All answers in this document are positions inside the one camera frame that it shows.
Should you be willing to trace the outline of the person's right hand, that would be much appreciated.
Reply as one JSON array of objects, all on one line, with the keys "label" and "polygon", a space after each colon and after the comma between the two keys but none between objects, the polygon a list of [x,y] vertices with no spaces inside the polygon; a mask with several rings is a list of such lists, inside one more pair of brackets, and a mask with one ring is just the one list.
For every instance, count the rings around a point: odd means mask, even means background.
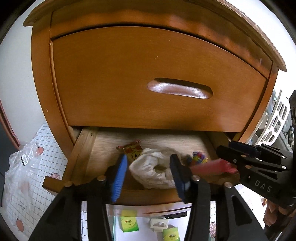
[{"label": "person's right hand", "polygon": [[289,217],[295,216],[295,210],[291,211],[290,209],[284,209],[269,200],[266,202],[266,205],[267,207],[265,210],[263,221],[267,226],[273,225],[279,217],[279,214],[283,214]]}]

